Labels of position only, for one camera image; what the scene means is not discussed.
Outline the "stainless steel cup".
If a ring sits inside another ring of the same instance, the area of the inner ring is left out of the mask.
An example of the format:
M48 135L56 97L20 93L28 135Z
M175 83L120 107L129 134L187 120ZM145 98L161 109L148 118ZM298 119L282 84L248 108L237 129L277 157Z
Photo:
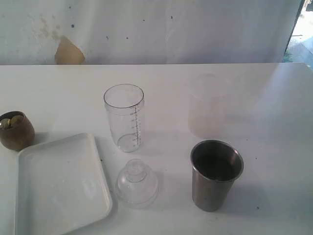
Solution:
M242 156L226 142L204 140L193 147L190 160L194 204L206 212L218 210L243 172Z

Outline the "white rectangular tray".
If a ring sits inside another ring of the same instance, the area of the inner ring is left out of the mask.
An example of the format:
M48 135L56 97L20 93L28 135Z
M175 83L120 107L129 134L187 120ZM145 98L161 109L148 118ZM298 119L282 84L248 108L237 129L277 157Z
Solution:
M16 235L65 235L106 218L113 206L88 133L22 150L16 186Z

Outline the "brown wooden cup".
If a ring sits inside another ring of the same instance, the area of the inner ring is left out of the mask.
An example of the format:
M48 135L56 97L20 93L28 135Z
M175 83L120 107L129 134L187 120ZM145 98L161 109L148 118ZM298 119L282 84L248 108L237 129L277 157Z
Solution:
M17 127L7 130L0 129L0 142L10 150L20 151L33 143L35 130L30 120L21 111L10 111L2 114L0 120L12 118L15 115L22 115L24 117L23 121Z

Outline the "translucent white plastic beaker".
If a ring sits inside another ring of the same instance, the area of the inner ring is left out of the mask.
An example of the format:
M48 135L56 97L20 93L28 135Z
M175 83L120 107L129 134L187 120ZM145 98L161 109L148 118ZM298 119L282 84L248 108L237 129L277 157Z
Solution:
M203 73L188 82L188 128L202 139L222 135L228 107L229 81L213 73Z

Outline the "clear plastic shaker cup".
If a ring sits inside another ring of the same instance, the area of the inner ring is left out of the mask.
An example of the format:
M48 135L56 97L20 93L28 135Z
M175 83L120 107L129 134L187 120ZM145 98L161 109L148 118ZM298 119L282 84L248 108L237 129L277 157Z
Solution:
M103 95L113 142L123 152L139 149L144 130L144 91L133 84L118 84Z

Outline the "clear plastic shaker lid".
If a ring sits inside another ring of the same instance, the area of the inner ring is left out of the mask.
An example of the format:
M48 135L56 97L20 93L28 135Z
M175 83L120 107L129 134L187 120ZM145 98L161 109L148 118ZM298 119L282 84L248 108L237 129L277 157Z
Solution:
M149 206L155 200L157 192L157 175L141 159L129 160L118 174L115 193L129 208L142 209Z

